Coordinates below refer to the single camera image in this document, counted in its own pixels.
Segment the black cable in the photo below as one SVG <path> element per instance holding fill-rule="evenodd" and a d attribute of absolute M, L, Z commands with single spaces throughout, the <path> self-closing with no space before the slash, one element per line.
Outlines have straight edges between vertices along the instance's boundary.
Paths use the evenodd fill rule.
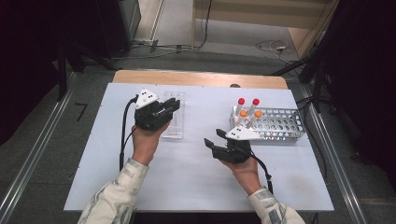
<path fill-rule="evenodd" d="M 268 173 L 267 167 L 265 166 L 264 162 L 262 162 L 259 158 L 256 157 L 256 155 L 254 154 L 254 152 L 252 150 L 250 150 L 250 153 L 247 153 L 245 150 L 239 148 L 239 147 L 234 147 L 237 151 L 248 155 L 249 157 L 253 158 L 255 161 L 257 161 L 260 165 L 260 167 L 264 170 L 265 172 L 265 178 L 267 179 L 267 185 L 268 185 L 268 189 L 270 190 L 270 192 L 272 194 L 274 194 L 274 189 L 273 189 L 273 185 L 272 185 L 272 176 Z"/>
<path fill-rule="evenodd" d="M 299 62 L 299 61 L 295 61 L 295 60 L 293 60 L 293 61 L 289 61 L 290 63 L 295 63 L 295 62 Z M 296 71 L 296 69 L 297 68 L 300 68 L 302 71 L 304 70 L 301 66 L 303 66 L 304 64 L 302 64 L 302 65 L 300 65 L 299 67 L 296 67 L 296 68 L 293 68 L 293 71 L 297 74 L 297 76 L 299 76 L 300 75 L 300 73 L 298 73 L 297 71 Z"/>
<path fill-rule="evenodd" d="M 319 16 L 319 18 L 318 18 L 318 20 L 317 20 L 317 23 L 315 23 L 315 25 L 314 25 L 314 26 L 308 31 L 308 33 L 306 33 L 306 35 L 304 36 L 303 41 L 301 42 L 301 45 L 305 42 L 305 40 L 306 40 L 306 38 L 308 37 L 309 33 L 311 33 L 311 32 L 315 29 L 315 27 L 318 25 L 318 23 L 319 23 L 319 21 L 320 21 L 320 18 L 321 18 L 321 16 L 323 15 L 324 9 L 326 8 L 326 6 L 322 9 L 322 11 L 321 11 L 321 13 L 320 13 L 320 16 Z M 325 22 L 327 19 L 329 19 L 330 15 L 332 14 L 332 10 L 330 10 L 330 12 L 329 12 L 329 14 L 327 15 L 326 19 L 324 20 L 324 22 Z"/>
<path fill-rule="evenodd" d="M 315 214 L 314 214 L 314 217 L 312 218 L 311 223 L 312 223 L 312 224 L 315 224 L 315 222 L 316 222 L 316 223 L 319 223 L 319 213 L 315 213 Z"/>
<path fill-rule="evenodd" d="M 137 101 L 137 95 L 134 99 L 130 100 L 128 102 L 128 104 L 125 106 L 124 109 L 124 114 L 123 114 L 123 119 L 122 119 L 122 134 L 121 134 L 121 150 L 120 150 L 120 171 L 123 167 L 123 161 L 124 161 L 124 149 L 125 149 L 125 125 L 126 125 L 126 117 L 128 116 L 128 110 L 129 110 L 129 106 L 131 105 L 131 103 L 136 103 Z"/>
<path fill-rule="evenodd" d="M 146 45 L 146 44 L 142 44 L 142 45 L 148 46 L 148 47 L 152 47 L 152 48 L 164 48 L 164 49 L 178 49 L 178 47 L 180 49 L 189 49 L 189 50 L 201 49 L 204 46 L 204 44 L 206 43 L 206 40 L 207 40 L 207 26 L 209 24 L 209 16 L 210 16 L 211 8 L 212 8 L 212 1 L 213 0 L 210 0 L 209 8 L 207 9 L 207 14 L 206 14 L 206 19 L 205 19 L 206 22 L 205 22 L 205 37 L 204 37 L 204 41 L 201 43 L 201 45 L 199 47 L 192 48 L 191 45 L 157 45 L 155 47 L 152 47 L 152 46 Z"/>
<path fill-rule="evenodd" d="M 125 147 L 126 147 L 126 143 L 128 142 L 128 139 L 132 136 L 132 133 L 134 132 L 134 130 L 136 130 L 136 128 L 134 128 L 134 129 L 129 133 L 128 137 L 126 137 L 126 140 L 125 140 L 125 142 L 124 142 L 123 145 L 122 145 L 122 148 L 125 148 Z"/>
<path fill-rule="evenodd" d="M 311 105 L 312 105 L 312 99 L 309 100 L 309 101 L 305 104 L 305 106 L 304 106 L 304 114 L 303 114 L 304 119 L 303 119 L 303 123 L 304 123 L 304 126 L 305 126 L 306 130 L 308 131 L 308 134 L 311 135 L 312 140 L 314 141 L 315 145 L 316 145 L 317 148 L 318 148 L 318 152 L 319 152 L 319 155 L 320 155 L 320 157 L 321 157 L 321 159 L 322 159 L 322 163 L 323 163 L 323 173 L 322 173 L 322 174 L 323 174 L 323 178 L 325 179 L 326 182 L 328 182 L 328 181 L 327 181 L 327 173 L 328 173 L 328 171 L 327 171 L 327 163 L 326 163 L 326 160 L 325 160 L 325 158 L 324 158 L 324 155 L 323 155 L 322 150 L 321 150 L 320 147 L 319 147 L 319 144 L 318 144 L 317 139 L 316 139 L 316 138 L 314 137 L 314 135 L 312 134 L 311 130 L 310 130 L 309 127 L 308 127 L 308 123 L 306 122 L 306 115 L 307 115 L 307 113 L 308 113 L 309 106 L 311 106 Z"/>
<path fill-rule="evenodd" d="M 312 99 L 313 98 L 313 96 L 308 96 L 308 97 L 306 97 L 306 98 L 304 98 L 304 99 L 301 99 L 301 100 L 299 100 L 299 101 L 296 101 L 296 104 L 299 104 L 300 102 L 302 102 L 302 101 L 306 101 L 307 103 L 308 103 L 308 101 L 310 100 L 310 99 Z"/>

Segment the metal frame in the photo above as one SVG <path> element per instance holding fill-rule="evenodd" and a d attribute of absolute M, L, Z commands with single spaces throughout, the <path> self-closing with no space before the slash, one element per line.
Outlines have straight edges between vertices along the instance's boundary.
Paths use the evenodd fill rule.
<path fill-rule="evenodd" d="M 304 97 L 312 95 L 311 91 L 306 85 L 303 85 L 302 89 Z M 361 209 L 361 204 L 359 203 L 358 197 L 355 194 L 355 190 L 353 189 L 349 178 L 347 177 L 347 172 L 338 158 L 337 152 L 335 151 L 334 145 L 332 144 L 332 139 L 330 138 L 321 114 L 317 114 L 315 108 L 312 106 L 310 106 L 309 112 L 311 113 L 315 126 L 318 130 L 320 140 L 324 146 L 324 151 L 327 158 L 329 159 L 329 164 L 332 167 L 335 179 L 338 183 L 338 186 L 340 187 L 341 193 L 343 194 L 346 207 L 353 223 L 368 223 L 367 218 Z"/>
<path fill-rule="evenodd" d="M 50 140 L 53 131 L 55 130 L 58 121 L 67 106 L 67 103 L 73 93 L 77 81 L 77 74 L 72 73 L 70 75 L 70 78 L 68 79 L 68 86 L 70 87 L 69 90 L 67 91 L 62 101 L 56 103 L 55 107 L 52 110 L 52 113 L 49 116 L 49 119 L 47 120 L 47 123 L 45 124 L 43 130 L 35 141 L 35 144 L 28 157 L 26 158 L 22 168 L 18 172 L 15 179 L 12 181 L 11 185 L 8 187 L 5 197 L 3 198 L 3 201 L 0 205 L 0 223 L 8 223 L 8 220 L 11 217 L 11 214 L 15 206 L 17 205 L 18 200 L 22 196 L 30 177 L 35 170 L 35 167 L 37 166 L 42 154 L 46 149 L 47 143 Z"/>

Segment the hand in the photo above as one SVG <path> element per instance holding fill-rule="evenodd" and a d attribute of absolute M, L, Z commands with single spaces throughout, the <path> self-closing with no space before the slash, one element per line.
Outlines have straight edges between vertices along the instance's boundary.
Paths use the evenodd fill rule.
<path fill-rule="evenodd" d="M 139 127 L 132 127 L 134 132 L 132 133 L 134 143 L 134 154 L 132 159 L 138 161 L 143 165 L 149 165 L 154 158 L 154 153 L 157 150 L 158 143 L 160 141 L 161 134 L 168 128 L 169 123 L 166 123 L 158 131 L 144 131 Z"/>
<path fill-rule="evenodd" d="M 227 161 L 221 161 L 231 169 L 238 183 L 244 188 L 247 195 L 250 195 L 262 187 L 259 179 L 257 162 L 253 158 L 247 159 L 241 164 L 232 164 Z"/>

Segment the white tabletop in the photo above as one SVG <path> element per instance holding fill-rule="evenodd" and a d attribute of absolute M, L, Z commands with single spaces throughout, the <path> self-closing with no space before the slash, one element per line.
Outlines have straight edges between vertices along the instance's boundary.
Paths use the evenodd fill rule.
<path fill-rule="evenodd" d="M 107 86 L 64 210 L 83 210 L 91 196 L 117 176 L 123 111 L 129 100 L 143 88 L 160 97 L 165 91 L 184 91 L 186 104 L 184 137 L 161 139 L 139 192 L 137 210 L 253 211 L 231 171 L 212 158 L 204 138 L 224 146 L 225 140 L 216 136 L 215 130 L 220 128 L 228 132 L 231 129 L 231 109 L 240 97 L 247 102 L 259 98 L 261 107 L 297 108 L 291 91 L 116 83 Z M 134 105 L 128 113 L 127 132 L 133 124 Z M 299 211 L 333 210 L 307 134 L 295 144 L 251 144 L 273 177 L 274 193 L 279 201 Z M 132 151 L 132 142 L 129 142 L 125 160 Z M 259 169 L 262 184 L 266 185 L 264 172 Z"/>

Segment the transparent container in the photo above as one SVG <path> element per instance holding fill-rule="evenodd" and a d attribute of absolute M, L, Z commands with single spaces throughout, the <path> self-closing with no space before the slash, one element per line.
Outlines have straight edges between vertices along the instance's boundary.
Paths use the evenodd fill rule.
<path fill-rule="evenodd" d="M 163 100 L 170 98 L 180 100 L 180 109 L 174 112 L 173 119 L 169 127 L 163 132 L 163 138 L 183 138 L 184 133 L 184 106 L 186 103 L 186 92 L 184 91 L 166 91 Z"/>

